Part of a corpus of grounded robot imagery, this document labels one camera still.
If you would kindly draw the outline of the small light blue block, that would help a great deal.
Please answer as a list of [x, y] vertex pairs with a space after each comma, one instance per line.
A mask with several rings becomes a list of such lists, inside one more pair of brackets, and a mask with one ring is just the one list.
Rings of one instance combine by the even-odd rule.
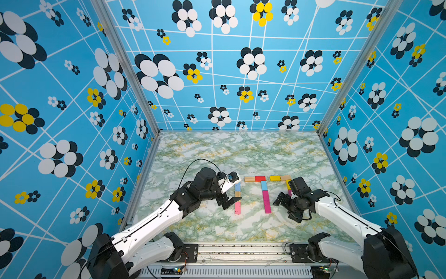
[[267, 182], [266, 181], [262, 181], [261, 182], [261, 189], [263, 191], [268, 191], [268, 187], [267, 187]]

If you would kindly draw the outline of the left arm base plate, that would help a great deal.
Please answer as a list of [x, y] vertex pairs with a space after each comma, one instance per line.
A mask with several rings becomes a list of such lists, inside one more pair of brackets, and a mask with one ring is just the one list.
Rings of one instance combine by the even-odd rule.
[[198, 244], [183, 244], [181, 250], [175, 249], [168, 259], [159, 260], [158, 263], [196, 263], [198, 252]]

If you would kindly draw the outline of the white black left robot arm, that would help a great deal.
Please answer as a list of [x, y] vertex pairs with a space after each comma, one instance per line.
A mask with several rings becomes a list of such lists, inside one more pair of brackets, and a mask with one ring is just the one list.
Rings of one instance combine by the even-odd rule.
[[93, 246], [85, 269], [93, 279], [135, 279], [160, 260], [177, 260], [184, 243], [173, 232], [152, 239], [198, 209], [203, 201], [215, 200], [224, 210], [239, 197], [226, 194], [241, 181], [236, 172], [225, 174], [204, 167], [192, 181], [181, 182], [167, 201], [142, 221], [113, 236], [102, 234]]

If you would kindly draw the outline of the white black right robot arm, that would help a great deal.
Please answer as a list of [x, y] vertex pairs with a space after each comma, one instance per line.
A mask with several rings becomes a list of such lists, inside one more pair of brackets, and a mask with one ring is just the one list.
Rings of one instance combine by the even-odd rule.
[[369, 279], [413, 279], [419, 273], [403, 235], [394, 227], [381, 227], [341, 206], [340, 198], [322, 189], [312, 190], [302, 177], [289, 181], [292, 195], [280, 193], [275, 206], [283, 206], [289, 219], [301, 223], [314, 214], [324, 217], [353, 239], [344, 242], [321, 232], [309, 238], [307, 256], [314, 262], [334, 259]]

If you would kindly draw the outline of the pink block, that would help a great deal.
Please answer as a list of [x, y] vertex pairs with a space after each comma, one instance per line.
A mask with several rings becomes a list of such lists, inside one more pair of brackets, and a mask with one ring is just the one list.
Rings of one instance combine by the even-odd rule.
[[240, 215], [240, 214], [241, 214], [241, 203], [236, 202], [235, 203], [235, 215]]

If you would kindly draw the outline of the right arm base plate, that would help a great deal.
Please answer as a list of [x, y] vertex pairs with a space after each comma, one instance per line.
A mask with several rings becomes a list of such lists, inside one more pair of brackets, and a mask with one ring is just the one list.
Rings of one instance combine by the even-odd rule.
[[307, 244], [297, 244], [290, 242], [285, 245], [285, 252], [291, 257], [293, 263], [314, 263], [329, 266], [339, 262], [336, 259], [329, 259], [324, 256], [317, 256], [315, 259], [312, 259], [307, 247]]

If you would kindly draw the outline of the red block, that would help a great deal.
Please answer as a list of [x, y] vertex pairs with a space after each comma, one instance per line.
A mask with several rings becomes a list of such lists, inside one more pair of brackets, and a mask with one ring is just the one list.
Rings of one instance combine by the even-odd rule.
[[255, 176], [255, 182], [262, 182], [262, 181], [266, 181], [266, 176]]

